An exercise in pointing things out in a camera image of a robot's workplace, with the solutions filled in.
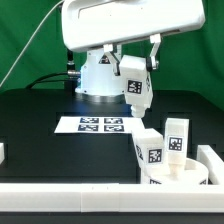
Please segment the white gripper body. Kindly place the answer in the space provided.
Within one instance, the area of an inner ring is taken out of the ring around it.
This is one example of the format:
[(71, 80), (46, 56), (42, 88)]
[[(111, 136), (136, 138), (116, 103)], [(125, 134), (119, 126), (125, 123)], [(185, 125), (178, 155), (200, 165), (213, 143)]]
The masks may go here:
[(61, 20), (65, 46), (83, 52), (197, 30), (205, 13), (202, 0), (65, 0)]

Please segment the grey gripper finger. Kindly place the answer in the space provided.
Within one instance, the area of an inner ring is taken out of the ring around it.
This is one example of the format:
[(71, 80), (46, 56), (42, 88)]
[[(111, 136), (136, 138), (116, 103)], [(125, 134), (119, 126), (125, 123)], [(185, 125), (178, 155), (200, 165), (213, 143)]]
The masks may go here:
[(160, 34), (151, 35), (150, 43), (152, 44), (152, 49), (150, 55), (146, 58), (146, 65), (148, 71), (153, 71), (156, 70), (159, 66), (159, 61), (156, 59), (156, 55), (161, 44), (161, 35)]
[(114, 44), (105, 44), (103, 46), (104, 54), (108, 58), (109, 62), (113, 66), (113, 73), (115, 76), (120, 75), (119, 63), (120, 60), (117, 58), (117, 47)]

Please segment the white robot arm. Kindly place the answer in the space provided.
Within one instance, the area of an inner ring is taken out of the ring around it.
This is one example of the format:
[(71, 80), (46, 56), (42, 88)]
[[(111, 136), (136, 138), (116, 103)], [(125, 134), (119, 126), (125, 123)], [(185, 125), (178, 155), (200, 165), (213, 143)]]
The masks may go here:
[(81, 67), (81, 94), (115, 98), (123, 92), (122, 81), (103, 47), (189, 32), (205, 22), (202, 0), (65, 0), (61, 12), (65, 46), (85, 52)]

